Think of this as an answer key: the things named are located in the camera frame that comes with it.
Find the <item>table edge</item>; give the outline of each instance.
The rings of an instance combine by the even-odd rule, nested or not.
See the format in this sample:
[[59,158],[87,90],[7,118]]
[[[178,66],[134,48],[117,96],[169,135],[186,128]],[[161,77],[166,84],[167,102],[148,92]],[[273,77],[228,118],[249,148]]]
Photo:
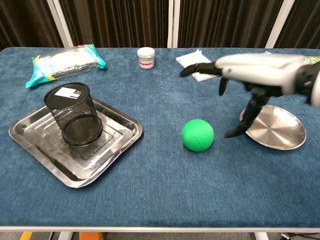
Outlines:
[[0,226],[0,232],[318,233],[320,227]]

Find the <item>green ball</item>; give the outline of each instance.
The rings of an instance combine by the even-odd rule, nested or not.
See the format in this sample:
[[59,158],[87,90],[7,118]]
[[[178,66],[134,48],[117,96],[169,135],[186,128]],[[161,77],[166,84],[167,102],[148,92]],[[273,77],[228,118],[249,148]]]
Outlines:
[[195,152],[209,148],[215,138],[212,126],[202,119],[188,121],[182,129],[181,135],[183,144]]

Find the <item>white jar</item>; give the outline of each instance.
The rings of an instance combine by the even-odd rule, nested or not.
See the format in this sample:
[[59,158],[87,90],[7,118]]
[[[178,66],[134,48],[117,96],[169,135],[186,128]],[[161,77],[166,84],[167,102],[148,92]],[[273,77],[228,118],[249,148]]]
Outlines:
[[151,69],[155,65],[155,50],[151,47],[138,49],[139,65],[143,69]]

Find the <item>round metal plate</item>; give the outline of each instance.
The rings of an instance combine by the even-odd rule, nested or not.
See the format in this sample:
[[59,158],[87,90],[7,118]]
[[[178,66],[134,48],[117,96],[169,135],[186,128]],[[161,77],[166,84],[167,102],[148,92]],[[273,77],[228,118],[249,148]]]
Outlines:
[[307,138],[306,129],[296,116],[268,104],[262,108],[246,134],[266,147],[279,150],[296,149]]

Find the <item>notepad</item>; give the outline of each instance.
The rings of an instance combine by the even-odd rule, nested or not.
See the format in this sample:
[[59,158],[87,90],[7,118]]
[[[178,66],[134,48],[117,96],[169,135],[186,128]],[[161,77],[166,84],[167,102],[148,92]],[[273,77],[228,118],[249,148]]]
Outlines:
[[[176,61],[184,68],[192,64],[211,63],[211,61],[202,54],[202,50],[199,49],[187,55],[177,57]],[[193,73],[192,76],[198,82],[216,77],[215,75],[203,74],[199,72]]]

